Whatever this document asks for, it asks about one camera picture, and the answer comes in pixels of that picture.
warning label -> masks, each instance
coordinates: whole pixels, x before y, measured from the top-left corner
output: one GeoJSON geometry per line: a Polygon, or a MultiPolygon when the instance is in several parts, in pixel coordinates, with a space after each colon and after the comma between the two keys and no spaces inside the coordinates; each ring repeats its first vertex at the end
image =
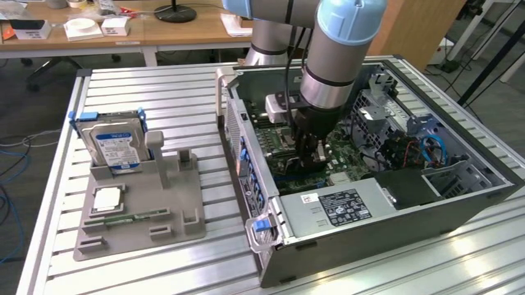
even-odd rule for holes
{"type": "Polygon", "coordinates": [[[321,195],[320,201],[335,226],[343,226],[372,217],[356,189],[332,195],[321,195]]]}

office chair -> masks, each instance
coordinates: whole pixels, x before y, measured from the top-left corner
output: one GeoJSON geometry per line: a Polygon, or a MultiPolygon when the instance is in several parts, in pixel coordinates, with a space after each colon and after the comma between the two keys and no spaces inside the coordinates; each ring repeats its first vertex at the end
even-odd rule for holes
{"type": "MultiPolygon", "coordinates": [[[[113,60],[115,63],[121,61],[121,56],[117,54],[113,54],[113,60]]],[[[38,68],[34,73],[30,75],[30,77],[26,79],[26,88],[27,90],[33,92],[38,92],[41,90],[41,86],[35,83],[37,78],[39,78],[54,66],[57,66],[62,61],[69,63],[71,66],[75,67],[75,69],[82,69],[82,66],[79,63],[71,58],[71,57],[54,57],[51,60],[49,60],[41,68],[38,68]]],[[[34,61],[29,58],[22,58],[21,62],[25,64],[25,66],[31,66],[34,64],[34,61]]]]}

blue cable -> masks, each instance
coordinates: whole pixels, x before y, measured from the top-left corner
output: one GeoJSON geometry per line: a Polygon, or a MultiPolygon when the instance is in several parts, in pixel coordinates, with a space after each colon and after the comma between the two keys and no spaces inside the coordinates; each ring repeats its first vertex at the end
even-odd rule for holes
{"type": "Polygon", "coordinates": [[[436,140],[436,142],[440,144],[441,153],[443,153],[443,155],[444,155],[444,161],[445,161],[444,163],[447,164],[448,161],[447,161],[447,147],[445,147],[445,143],[444,143],[444,140],[440,138],[440,136],[437,136],[437,135],[435,135],[435,134],[429,134],[429,135],[427,135],[427,136],[421,139],[420,148],[421,148],[421,151],[423,151],[423,155],[424,155],[427,161],[431,163],[431,162],[433,161],[433,159],[431,158],[429,153],[428,153],[427,150],[425,150],[425,141],[427,141],[427,139],[429,139],[429,138],[432,138],[433,140],[436,140]]]}
{"type": "Polygon", "coordinates": [[[17,224],[19,226],[19,238],[21,238],[21,242],[19,242],[19,246],[15,248],[15,250],[0,260],[0,264],[5,263],[6,260],[9,260],[23,248],[25,248],[25,229],[23,229],[23,223],[21,222],[21,218],[19,218],[19,211],[17,210],[15,204],[14,202],[11,202],[11,200],[0,195],[0,198],[10,203],[11,206],[11,211],[15,215],[15,219],[17,219],[17,224]]]}
{"type": "Polygon", "coordinates": [[[31,157],[27,154],[23,154],[21,152],[7,152],[7,151],[3,151],[3,150],[0,150],[0,154],[17,155],[19,157],[25,157],[26,158],[25,167],[19,170],[19,172],[17,172],[7,180],[0,181],[0,185],[5,185],[7,183],[13,182],[15,180],[15,178],[19,177],[19,175],[25,173],[27,167],[30,166],[31,157]]]}

paper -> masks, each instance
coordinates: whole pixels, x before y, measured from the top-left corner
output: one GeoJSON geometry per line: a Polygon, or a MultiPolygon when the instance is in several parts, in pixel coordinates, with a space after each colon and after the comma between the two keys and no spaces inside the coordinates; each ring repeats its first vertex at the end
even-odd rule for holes
{"type": "Polygon", "coordinates": [[[222,24],[226,32],[233,37],[250,37],[253,35],[252,28],[242,28],[233,14],[221,14],[222,24]]]}
{"type": "Polygon", "coordinates": [[[25,19],[18,17],[25,12],[27,3],[17,1],[0,1],[0,20],[25,19]]]}

cable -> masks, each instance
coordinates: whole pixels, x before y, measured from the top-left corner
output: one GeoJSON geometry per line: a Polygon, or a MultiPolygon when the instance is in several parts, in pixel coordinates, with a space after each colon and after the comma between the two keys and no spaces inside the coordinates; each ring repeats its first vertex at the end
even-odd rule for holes
{"type": "MultiPolygon", "coordinates": [[[[518,5],[518,6],[512,9],[511,13],[507,15],[506,19],[503,20],[504,23],[507,22],[508,18],[511,17],[512,13],[515,12],[515,10],[518,9],[519,6],[520,6],[520,5],[518,5]]],[[[507,11],[502,12],[499,19],[503,17],[503,15],[504,15],[506,12],[507,12],[507,11]]],[[[492,27],[487,30],[487,32],[486,32],[484,34],[482,34],[482,35],[478,37],[478,39],[476,39],[474,45],[469,47],[469,49],[468,49],[468,50],[464,52],[464,54],[461,55],[460,64],[461,64],[463,57],[465,56],[465,53],[475,47],[478,41],[482,39],[482,37],[483,37],[491,30],[492,30],[492,27]]],[[[498,33],[498,30],[495,30],[495,31],[492,32],[492,34],[490,35],[490,38],[487,38],[487,40],[486,40],[486,42],[483,43],[482,47],[484,47],[484,46],[488,44],[491,38],[494,37],[494,35],[495,35],[496,33],[498,33]]],[[[453,84],[455,84],[456,81],[459,80],[459,78],[460,78],[463,72],[465,71],[465,68],[468,67],[468,65],[471,64],[471,62],[472,62],[474,60],[475,60],[474,57],[471,57],[469,61],[468,61],[467,64],[465,64],[465,67],[461,69],[459,75],[456,76],[455,80],[453,80],[452,83],[451,83],[451,86],[445,89],[445,91],[451,89],[451,87],[453,86],[453,84]]]]}
{"type": "Polygon", "coordinates": [[[507,67],[507,69],[502,72],[502,74],[495,78],[495,80],[492,80],[492,82],[490,83],[490,85],[487,85],[487,87],[484,88],[484,90],[475,96],[474,100],[471,100],[471,103],[468,103],[465,105],[467,108],[471,107],[471,105],[474,104],[474,102],[480,98],[482,94],[484,94],[484,92],[490,89],[490,87],[494,85],[494,83],[502,78],[502,76],[507,73],[507,71],[510,70],[510,68],[514,66],[514,64],[518,62],[518,60],[520,59],[520,57],[525,54],[525,51],[519,55],[519,57],[515,59],[515,61],[511,63],[511,65],[507,67]]]}
{"type": "Polygon", "coordinates": [[[381,161],[377,157],[373,157],[372,155],[367,155],[365,153],[361,153],[361,157],[373,159],[377,162],[377,164],[384,164],[385,168],[388,167],[388,162],[381,161]]]}
{"type": "Polygon", "coordinates": [[[307,59],[307,54],[308,54],[308,51],[309,51],[309,48],[311,48],[311,42],[312,42],[313,35],[315,35],[315,29],[312,29],[312,31],[311,31],[309,40],[307,42],[307,47],[305,47],[305,50],[304,50],[304,56],[301,57],[301,68],[305,68],[305,59],[307,59]]]}
{"type": "Polygon", "coordinates": [[[7,183],[13,182],[15,180],[17,177],[19,177],[21,174],[25,173],[27,167],[30,166],[30,161],[31,158],[27,154],[22,154],[19,152],[7,152],[7,151],[0,151],[0,154],[6,154],[6,155],[17,155],[19,157],[26,158],[26,164],[25,167],[5,181],[0,181],[0,185],[6,185],[7,183]]]}
{"type": "MultiPolygon", "coordinates": [[[[216,5],[216,4],[210,4],[210,3],[182,3],[182,4],[178,4],[178,6],[180,5],[182,5],[182,6],[189,6],[190,7],[190,5],[194,5],[194,6],[214,6],[214,7],[217,7],[217,8],[220,8],[220,9],[222,9],[222,10],[226,10],[222,6],[220,6],[220,5],[216,5]]],[[[164,11],[166,11],[166,10],[170,10],[170,9],[173,9],[173,5],[170,5],[169,7],[165,7],[164,9],[161,9],[161,10],[156,10],[156,11],[132,11],[132,12],[129,12],[129,13],[126,13],[126,14],[141,14],[141,13],[144,13],[144,14],[156,14],[157,12],[164,12],[164,11]]]]}
{"type": "MultiPolygon", "coordinates": [[[[22,142],[11,143],[11,144],[0,144],[0,147],[10,148],[10,147],[14,147],[14,146],[19,146],[19,145],[29,146],[27,141],[34,140],[37,137],[39,137],[42,135],[47,135],[47,134],[51,134],[51,133],[59,133],[61,131],[62,131],[62,129],[43,131],[41,133],[37,133],[37,134],[26,136],[26,138],[22,140],[22,142]]],[[[42,148],[45,146],[53,146],[57,143],[59,143],[59,142],[55,141],[53,143],[46,143],[46,144],[34,144],[33,147],[34,148],[42,148]]]]}
{"type": "MultiPolygon", "coordinates": [[[[2,194],[3,194],[3,195],[9,195],[9,192],[6,191],[6,188],[5,188],[3,185],[0,185],[0,191],[2,191],[2,194]]],[[[7,204],[7,205],[9,205],[9,210],[7,210],[6,215],[3,216],[3,218],[2,218],[2,220],[0,220],[0,226],[2,226],[3,223],[6,222],[6,220],[7,220],[9,216],[10,216],[10,212],[11,212],[11,203],[9,202],[7,199],[2,199],[2,200],[3,200],[2,208],[5,208],[5,205],[7,204]]]]}
{"type": "Polygon", "coordinates": [[[301,30],[300,38],[297,40],[297,43],[294,45],[294,49],[290,53],[289,56],[289,62],[286,63],[286,68],[285,68],[285,101],[286,101],[286,114],[289,115],[289,122],[293,124],[293,112],[290,110],[290,93],[289,93],[289,73],[290,73],[290,65],[293,64],[293,58],[294,58],[294,53],[297,48],[300,47],[301,41],[304,40],[307,28],[301,30]]]}
{"type": "Polygon", "coordinates": [[[427,161],[428,161],[429,163],[432,163],[433,159],[431,158],[431,156],[429,156],[429,154],[427,153],[427,150],[425,150],[425,141],[427,141],[429,138],[433,139],[433,140],[436,140],[436,142],[439,143],[439,145],[440,145],[440,147],[441,147],[441,153],[444,154],[444,155],[443,155],[443,156],[444,156],[444,161],[445,161],[445,163],[447,163],[448,156],[447,156],[447,147],[445,147],[445,143],[444,143],[444,140],[443,140],[437,135],[435,135],[435,134],[429,134],[429,135],[424,136],[424,138],[423,138],[421,141],[420,141],[420,148],[421,148],[421,151],[423,151],[424,158],[427,159],[427,161]]]}
{"type": "Polygon", "coordinates": [[[404,168],[405,168],[405,166],[408,165],[409,148],[411,148],[411,145],[412,145],[413,143],[419,143],[419,142],[413,140],[413,141],[411,141],[409,144],[408,144],[408,148],[407,148],[407,150],[405,150],[404,168]]]}
{"type": "MultiPolygon", "coordinates": [[[[29,154],[30,154],[30,150],[31,150],[31,139],[29,139],[29,146],[27,146],[25,155],[29,155],[29,154]]],[[[18,165],[23,160],[25,160],[25,157],[21,157],[19,160],[15,162],[15,164],[13,164],[13,165],[10,166],[10,168],[6,169],[6,170],[0,173],[0,176],[3,176],[7,172],[10,172],[11,169],[15,168],[17,165],[18,165]]]]}
{"type": "Polygon", "coordinates": [[[0,264],[3,264],[6,261],[9,261],[9,259],[13,258],[13,256],[25,249],[25,229],[23,229],[23,223],[21,222],[21,218],[19,218],[19,211],[17,210],[15,204],[13,203],[7,193],[6,193],[6,189],[3,188],[3,186],[0,186],[2,191],[5,193],[5,195],[0,195],[0,199],[5,200],[5,202],[7,202],[10,204],[11,207],[11,211],[14,213],[15,216],[15,220],[17,220],[17,225],[19,226],[19,245],[15,248],[15,250],[0,260],[0,264]]]}

